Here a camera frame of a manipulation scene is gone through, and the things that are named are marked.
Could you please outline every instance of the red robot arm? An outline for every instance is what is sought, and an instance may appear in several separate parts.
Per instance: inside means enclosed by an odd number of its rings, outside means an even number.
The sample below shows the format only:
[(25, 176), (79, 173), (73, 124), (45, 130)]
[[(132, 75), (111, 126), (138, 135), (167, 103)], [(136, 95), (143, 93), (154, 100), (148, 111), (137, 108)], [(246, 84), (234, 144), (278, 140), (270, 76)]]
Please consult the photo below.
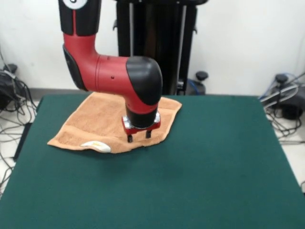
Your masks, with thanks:
[(95, 50), (101, 0), (59, 0), (64, 54), (73, 81), (85, 91), (119, 94), (125, 98), (132, 127), (155, 123), (162, 93), (157, 62), (147, 57), (100, 55)]

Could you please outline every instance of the metal stand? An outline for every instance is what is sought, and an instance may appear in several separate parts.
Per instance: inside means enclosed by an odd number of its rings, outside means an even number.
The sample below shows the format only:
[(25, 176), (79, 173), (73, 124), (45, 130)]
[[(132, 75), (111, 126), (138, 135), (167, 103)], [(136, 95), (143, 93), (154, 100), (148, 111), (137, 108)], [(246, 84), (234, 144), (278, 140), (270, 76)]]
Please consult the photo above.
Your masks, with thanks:
[(119, 55), (155, 59), (163, 74), (163, 94), (185, 92), (196, 5), (207, 1), (117, 1)]

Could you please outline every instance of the green table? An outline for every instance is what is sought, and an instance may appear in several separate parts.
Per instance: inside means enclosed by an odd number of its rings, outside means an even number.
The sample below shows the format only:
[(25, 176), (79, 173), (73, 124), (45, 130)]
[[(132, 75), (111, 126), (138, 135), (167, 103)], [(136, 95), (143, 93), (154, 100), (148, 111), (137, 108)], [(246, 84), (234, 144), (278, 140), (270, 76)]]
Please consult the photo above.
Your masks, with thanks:
[(255, 98), (174, 97), (167, 139), (125, 154), (46, 145), (84, 98), (44, 97), (1, 229), (305, 228), (305, 198)]

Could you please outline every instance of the black knob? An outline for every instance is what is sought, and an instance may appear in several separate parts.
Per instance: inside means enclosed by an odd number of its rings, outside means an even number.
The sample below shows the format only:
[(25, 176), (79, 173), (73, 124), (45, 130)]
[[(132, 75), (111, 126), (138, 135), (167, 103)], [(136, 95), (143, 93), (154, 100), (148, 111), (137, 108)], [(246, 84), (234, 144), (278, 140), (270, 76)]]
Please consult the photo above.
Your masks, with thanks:
[(284, 84), (288, 81), (288, 77), (285, 74), (278, 74), (278, 75), (275, 76), (275, 80), (279, 84)]
[(199, 81), (206, 80), (208, 77), (209, 77), (209, 74), (206, 73), (206, 72), (200, 71), (200, 72), (197, 72), (197, 73), (196, 73), (196, 78), (197, 78)]

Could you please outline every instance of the towel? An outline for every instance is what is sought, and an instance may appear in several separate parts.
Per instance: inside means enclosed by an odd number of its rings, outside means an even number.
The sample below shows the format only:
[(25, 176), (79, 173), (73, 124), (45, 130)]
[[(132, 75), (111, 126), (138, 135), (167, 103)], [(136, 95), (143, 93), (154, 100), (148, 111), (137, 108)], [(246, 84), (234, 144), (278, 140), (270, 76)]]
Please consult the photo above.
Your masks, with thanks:
[(152, 131), (151, 138), (145, 138), (146, 131), (141, 131), (133, 135), (132, 143), (128, 143), (121, 122), (122, 116), (126, 115), (124, 98), (113, 94), (92, 93), (71, 114), (48, 145), (113, 154), (152, 146), (167, 137), (181, 106), (178, 101), (162, 97), (158, 107), (161, 127)]

